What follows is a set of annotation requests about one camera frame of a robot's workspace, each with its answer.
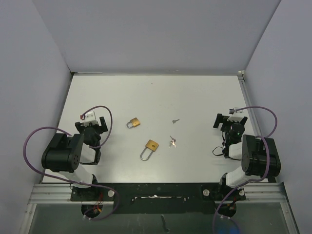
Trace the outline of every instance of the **black mounting plate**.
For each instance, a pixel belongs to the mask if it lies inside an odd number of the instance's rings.
[[[225,195],[218,192],[218,183],[98,183],[115,189],[120,194],[119,208],[115,214],[182,214],[201,212],[213,214],[215,201]],[[203,191],[210,191],[204,196]],[[108,190],[90,187],[73,187],[71,201],[97,201],[103,193],[103,201],[114,201],[117,196],[108,196]],[[228,200],[245,200],[235,191]]]

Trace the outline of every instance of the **white table surface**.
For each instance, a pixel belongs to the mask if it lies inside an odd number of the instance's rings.
[[[246,106],[236,76],[76,75],[59,128],[78,133],[79,116],[97,105],[113,113],[112,134],[101,148],[99,164],[84,165],[99,182],[219,182],[224,173],[240,166],[240,161],[212,154],[222,142],[221,131],[213,128],[217,113],[228,115],[230,108]],[[107,110],[95,112],[109,127]],[[248,112],[244,113],[245,133],[254,135]],[[135,117],[141,125],[128,129],[126,123]],[[170,136],[176,139],[176,148],[169,148]],[[149,139],[159,147],[142,161],[140,154]],[[59,181],[45,176],[43,182]]]

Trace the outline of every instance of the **gray wall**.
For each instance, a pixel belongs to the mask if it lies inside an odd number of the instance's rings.
[[[282,0],[246,70],[253,104],[274,110],[273,135],[282,161],[280,180],[301,233],[311,233],[312,1]],[[274,118],[259,112],[264,133]]]
[[[246,68],[280,0],[33,0],[73,72]]]
[[[70,72],[31,0],[0,1],[0,233],[16,234],[38,176],[22,147],[35,128],[56,126]],[[38,133],[27,153],[39,168],[52,131]]]

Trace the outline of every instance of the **padlock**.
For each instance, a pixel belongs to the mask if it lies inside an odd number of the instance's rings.
[[[129,122],[127,122],[127,128],[135,128],[139,126],[141,123],[137,118],[133,118]]]
[[[149,141],[147,142],[147,144],[145,145],[144,150],[143,150],[142,153],[141,153],[141,159],[142,159],[143,161],[147,161],[147,160],[152,156],[152,153],[156,151],[156,149],[158,148],[158,146],[159,146],[158,143],[156,143],[156,142],[153,141],[153,140],[149,140]],[[144,152],[145,152],[146,149],[150,149],[150,150],[151,150],[151,153],[150,153],[150,155],[148,155],[147,158],[143,158],[142,156],[143,156],[143,154],[144,154]]]

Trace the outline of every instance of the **silver bolt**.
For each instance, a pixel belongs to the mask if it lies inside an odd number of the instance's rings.
[[[110,191],[108,191],[108,193],[107,193],[107,195],[108,195],[109,197],[114,196],[114,194],[115,194],[115,192],[114,192],[113,190],[110,190]]]
[[[204,189],[204,191],[203,191],[203,194],[204,194],[204,196],[209,196],[209,190],[208,189]]]

